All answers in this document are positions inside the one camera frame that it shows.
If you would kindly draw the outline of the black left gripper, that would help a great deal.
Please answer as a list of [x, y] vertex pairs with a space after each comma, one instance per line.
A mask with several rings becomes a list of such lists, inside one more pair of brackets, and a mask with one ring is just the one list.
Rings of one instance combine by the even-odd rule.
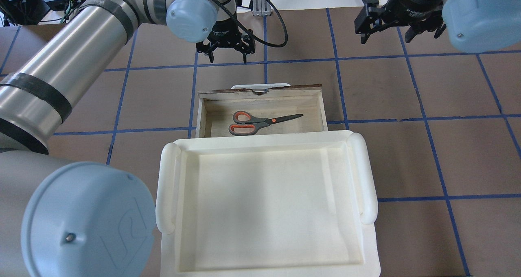
[[251, 29], [241, 32], [235, 21], [217, 21], [207, 37], [209, 43], [197, 42], [197, 52], [208, 55], [210, 63], [214, 63], [213, 51], [217, 48], [232, 48], [242, 53], [243, 63], [247, 64], [249, 54], [256, 52], [255, 41]]

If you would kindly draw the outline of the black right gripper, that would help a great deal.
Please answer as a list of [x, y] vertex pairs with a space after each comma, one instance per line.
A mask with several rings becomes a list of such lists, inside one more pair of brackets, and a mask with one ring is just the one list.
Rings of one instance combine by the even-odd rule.
[[404, 38], [411, 42], [423, 32], [434, 32], [439, 38], [446, 25], [442, 18], [443, 0], [361, 0], [363, 8], [354, 21], [356, 34], [365, 45], [370, 36], [391, 27], [408, 26]]

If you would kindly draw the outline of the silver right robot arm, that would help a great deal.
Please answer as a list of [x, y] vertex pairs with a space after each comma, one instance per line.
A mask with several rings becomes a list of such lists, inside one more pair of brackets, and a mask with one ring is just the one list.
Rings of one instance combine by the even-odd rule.
[[423, 32], [444, 32], [464, 53], [499, 50], [520, 42], [521, 0], [361, 0], [354, 30], [365, 44], [391, 27], [409, 27], [405, 42]]

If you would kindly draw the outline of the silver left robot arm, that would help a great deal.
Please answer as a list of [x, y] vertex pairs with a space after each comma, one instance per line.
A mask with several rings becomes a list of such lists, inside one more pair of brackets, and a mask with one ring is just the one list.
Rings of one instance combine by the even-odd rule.
[[111, 163], [123, 140], [194, 127], [189, 87], [210, 63], [167, 37], [175, 1], [89, 0], [64, 26], [1, 28], [2, 277], [145, 269], [156, 188]]

